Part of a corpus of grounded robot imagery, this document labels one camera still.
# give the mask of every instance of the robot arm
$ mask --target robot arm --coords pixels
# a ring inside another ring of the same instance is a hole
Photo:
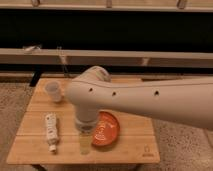
[[[109,81],[107,71],[95,66],[68,85],[66,95],[75,105],[80,131],[95,127],[100,109],[213,130],[213,78],[130,84]]]

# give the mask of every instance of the orange plate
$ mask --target orange plate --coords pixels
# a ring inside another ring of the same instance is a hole
[[[118,120],[109,112],[99,112],[99,122],[93,132],[93,142],[95,146],[105,146],[114,142],[120,131]]]

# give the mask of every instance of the small cup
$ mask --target small cup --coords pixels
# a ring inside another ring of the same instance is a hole
[[[60,102],[62,99],[60,84],[57,81],[48,82],[45,85],[45,91],[54,102]]]

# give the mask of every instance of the concrete floor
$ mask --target concrete floor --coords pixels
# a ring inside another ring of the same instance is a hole
[[[30,166],[7,165],[6,157],[33,93],[28,83],[0,83],[0,170],[33,171]],[[213,171],[213,148],[202,129],[153,120],[161,162],[144,164],[143,171]],[[45,166],[50,171],[133,170],[135,165]]]

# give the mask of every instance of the white cup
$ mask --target white cup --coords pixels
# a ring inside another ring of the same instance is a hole
[[[54,102],[60,102],[62,99],[60,84],[57,81],[48,82],[45,85],[45,92]]]

